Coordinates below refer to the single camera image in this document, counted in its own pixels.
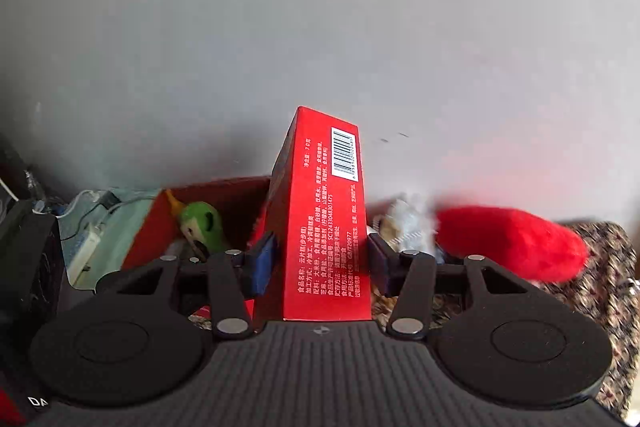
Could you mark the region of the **green smiling plush doll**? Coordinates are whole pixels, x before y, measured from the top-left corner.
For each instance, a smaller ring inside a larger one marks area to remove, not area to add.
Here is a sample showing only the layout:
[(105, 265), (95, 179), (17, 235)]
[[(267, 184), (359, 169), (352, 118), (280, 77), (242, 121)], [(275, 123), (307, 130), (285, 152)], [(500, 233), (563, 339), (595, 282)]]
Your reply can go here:
[(207, 260), (227, 249), (219, 212), (208, 202), (191, 202), (178, 218), (180, 230), (196, 257)]

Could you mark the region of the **red carton box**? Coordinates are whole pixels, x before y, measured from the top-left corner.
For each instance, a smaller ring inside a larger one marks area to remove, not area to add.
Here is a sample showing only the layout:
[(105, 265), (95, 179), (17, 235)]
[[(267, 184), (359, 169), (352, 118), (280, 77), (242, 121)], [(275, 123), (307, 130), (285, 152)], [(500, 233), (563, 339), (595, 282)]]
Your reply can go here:
[(367, 217), (356, 124), (300, 106), (272, 169), (277, 250), (254, 319), (371, 320)]

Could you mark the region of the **orange gourd ornament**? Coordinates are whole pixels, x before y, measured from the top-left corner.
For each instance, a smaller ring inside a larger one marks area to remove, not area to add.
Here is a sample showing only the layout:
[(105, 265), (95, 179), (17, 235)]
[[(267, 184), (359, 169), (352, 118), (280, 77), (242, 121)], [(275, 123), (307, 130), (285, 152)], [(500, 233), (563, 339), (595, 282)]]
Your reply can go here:
[(181, 213), (183, 212), (184, 208), (186, 208), (186, 205), (184, 205), (183, 202), (180, 202), (180, 200), (175, 198), (175, 195), (172, 194), (172, 191), (170, 188), (166, 188), (165, 195), (168, 200), (168, 204), (170, 206), (171, 214), (176, 219), (178, 219)]

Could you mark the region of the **red open storage box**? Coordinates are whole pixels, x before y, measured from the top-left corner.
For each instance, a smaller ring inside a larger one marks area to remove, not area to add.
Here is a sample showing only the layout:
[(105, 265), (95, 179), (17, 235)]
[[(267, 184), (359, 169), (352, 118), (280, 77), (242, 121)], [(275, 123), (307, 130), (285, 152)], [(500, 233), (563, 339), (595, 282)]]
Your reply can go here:
[(214, 254), (231, 258), (254, 315), (264, 295), (277, 254), (277, 239), (266, 230), (267, 178), (241, 178), (165, 188), (155, 196), (134, 236), (122, 272), (138, 269), (163, 255), (198, 265)]

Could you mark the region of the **white power strip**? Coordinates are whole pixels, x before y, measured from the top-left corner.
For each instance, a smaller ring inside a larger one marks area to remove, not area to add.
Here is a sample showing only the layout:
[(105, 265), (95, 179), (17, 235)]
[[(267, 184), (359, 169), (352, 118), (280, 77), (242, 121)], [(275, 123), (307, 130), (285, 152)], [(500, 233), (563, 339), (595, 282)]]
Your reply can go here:
[(95, 225), (88, 225), (84, 238), (81, 239), (79, 247), (76, 249), (72, 260), (67, 265), (67, 278), (70, 285), (74, 286), (82, 273), (88, 268), (88, 263), (99, 246), (102, 237), (102, 230)]

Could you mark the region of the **light green pillow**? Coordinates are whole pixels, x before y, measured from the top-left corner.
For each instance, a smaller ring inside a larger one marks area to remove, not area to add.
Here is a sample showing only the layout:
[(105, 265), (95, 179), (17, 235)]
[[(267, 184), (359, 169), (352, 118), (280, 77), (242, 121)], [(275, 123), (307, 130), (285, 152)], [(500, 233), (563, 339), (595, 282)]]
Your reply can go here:
[[(99, 205), (105, 191), (113, 192), (122, 202), (110, 210)], [(88, 268), (73, 286), (77, 289), (93, 289), (101, 277), (122, 267), (134, 236), (143, 225), (155, 197), (152, 191), (128, 191), (124, 188), (84, 190), (77, 194), (70, 205), (61, 210), (58, 217), (61, 245), (66, 265), (70, 263), (88, 225), (102, 230), (99, 246), (93, 253)]]

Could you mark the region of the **black power adapter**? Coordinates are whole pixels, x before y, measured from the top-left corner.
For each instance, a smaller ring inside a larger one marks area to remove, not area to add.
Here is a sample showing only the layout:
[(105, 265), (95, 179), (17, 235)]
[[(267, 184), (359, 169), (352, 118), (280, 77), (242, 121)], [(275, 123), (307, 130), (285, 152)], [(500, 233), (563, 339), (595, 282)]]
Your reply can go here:
[(120, 204), (122, 200), (111, 191), (105, 191), (99, 199), (99, 205), (106, 210), (110, 210)]

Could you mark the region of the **red plush Santa hat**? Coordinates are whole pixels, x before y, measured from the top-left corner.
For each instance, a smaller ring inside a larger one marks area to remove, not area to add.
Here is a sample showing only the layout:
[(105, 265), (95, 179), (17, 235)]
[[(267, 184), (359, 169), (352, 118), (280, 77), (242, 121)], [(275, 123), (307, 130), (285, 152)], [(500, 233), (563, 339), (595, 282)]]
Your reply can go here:
[(447, 255), (483, 256), (524, 280), (566, 282), (588, 259), (578, 234), (523, 210), (450, 207), (437, 210), (436, 220), (435, 242)]

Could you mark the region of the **patterned floral table cloth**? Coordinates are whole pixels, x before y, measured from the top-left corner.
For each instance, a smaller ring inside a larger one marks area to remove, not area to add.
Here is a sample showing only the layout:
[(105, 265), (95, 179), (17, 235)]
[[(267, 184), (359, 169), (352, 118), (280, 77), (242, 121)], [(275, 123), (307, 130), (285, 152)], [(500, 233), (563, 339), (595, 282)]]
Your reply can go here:
[(568, 282), (536, 282), (534, 286), (605, 331), (612, 361), (594, 405), (623, 425), (639, 378), (639, 298), (630, 289), (637, 254), (625, 230), (616, 223), (570, 222), (566, 228), (587, 246), (585, 268)]

